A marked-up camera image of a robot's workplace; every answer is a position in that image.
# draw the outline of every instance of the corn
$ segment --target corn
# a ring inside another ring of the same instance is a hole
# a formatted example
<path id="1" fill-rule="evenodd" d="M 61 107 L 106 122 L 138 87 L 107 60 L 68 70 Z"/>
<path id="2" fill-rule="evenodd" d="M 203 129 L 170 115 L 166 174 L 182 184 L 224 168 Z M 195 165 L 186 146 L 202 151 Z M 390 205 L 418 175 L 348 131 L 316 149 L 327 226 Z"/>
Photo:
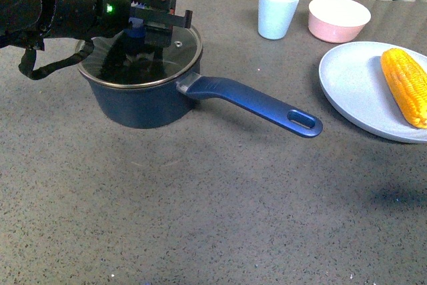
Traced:
<path id="1" fill-rule="evenodd" d="M 398 48 L 381 55 L 381 67 L 406 121 L 415 127 L 427 128 L 427 73 Z"/>

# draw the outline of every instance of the green led light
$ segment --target green led light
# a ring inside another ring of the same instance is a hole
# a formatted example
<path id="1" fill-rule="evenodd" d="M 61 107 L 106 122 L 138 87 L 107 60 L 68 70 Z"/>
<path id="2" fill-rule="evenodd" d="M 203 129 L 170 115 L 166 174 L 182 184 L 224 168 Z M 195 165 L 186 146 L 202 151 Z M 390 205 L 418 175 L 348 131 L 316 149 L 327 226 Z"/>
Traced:
<path id="1" fill-rule="evenodd" d="M 111 6 L 110 4 L 107 4 L 107 13 L 112 13 L 114 10 L 114 7 Z"/>

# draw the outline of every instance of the blue handle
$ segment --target blue handle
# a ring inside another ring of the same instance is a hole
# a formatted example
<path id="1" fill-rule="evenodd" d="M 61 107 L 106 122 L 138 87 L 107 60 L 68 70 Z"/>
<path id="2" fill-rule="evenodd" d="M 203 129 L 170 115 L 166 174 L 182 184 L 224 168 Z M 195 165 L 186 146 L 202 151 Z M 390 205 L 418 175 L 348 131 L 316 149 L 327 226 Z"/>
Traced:
<path id="1" fill-rule="evenodd" d="M 227 100 L 301 137 L 316 137 L 323 129 L 318 118 L 228 78 L 191 72 L 177 83 L 177 89 L 192 99 Z"/>

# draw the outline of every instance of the blue saucepan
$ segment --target blue saucepan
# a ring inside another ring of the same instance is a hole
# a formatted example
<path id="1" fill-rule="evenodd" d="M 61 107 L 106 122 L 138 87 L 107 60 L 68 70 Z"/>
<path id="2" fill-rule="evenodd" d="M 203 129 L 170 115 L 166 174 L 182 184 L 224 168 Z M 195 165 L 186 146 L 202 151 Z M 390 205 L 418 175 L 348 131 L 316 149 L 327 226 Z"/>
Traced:
<path id="1" fill-rule="evenodd" d="M 199 73 L 202 43 L 195 28 L 174 27 L 167 48 L 138 45 L 125 33 L 95 38 L 79 64 L 104 114 L 127 127 L 155 128 L 184 116 L 199 100 L 221 98 L 302 137 L 316 137 L 322 122 L 242 83 Z M 77 44 L 76 51 L 84 46 Z"/>

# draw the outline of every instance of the light blue plate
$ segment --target light blue plate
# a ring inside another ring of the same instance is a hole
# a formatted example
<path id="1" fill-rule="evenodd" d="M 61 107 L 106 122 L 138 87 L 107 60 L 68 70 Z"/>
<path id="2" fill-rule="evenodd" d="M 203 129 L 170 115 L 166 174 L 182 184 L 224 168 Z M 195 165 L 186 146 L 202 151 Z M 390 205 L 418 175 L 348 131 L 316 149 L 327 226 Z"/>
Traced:
<path id="1" fill-rule="evenodd" d="M 320 84 L 334 108 L 360 128 L 395 141 L 426 143 L 427 129 L 404 119 L 382 73 L 381 54 L 393 47 L 402 48 L 357 41 L 329 50 L 320 62 Z M 402 49 L 427 70 L 426 56 Z"/>

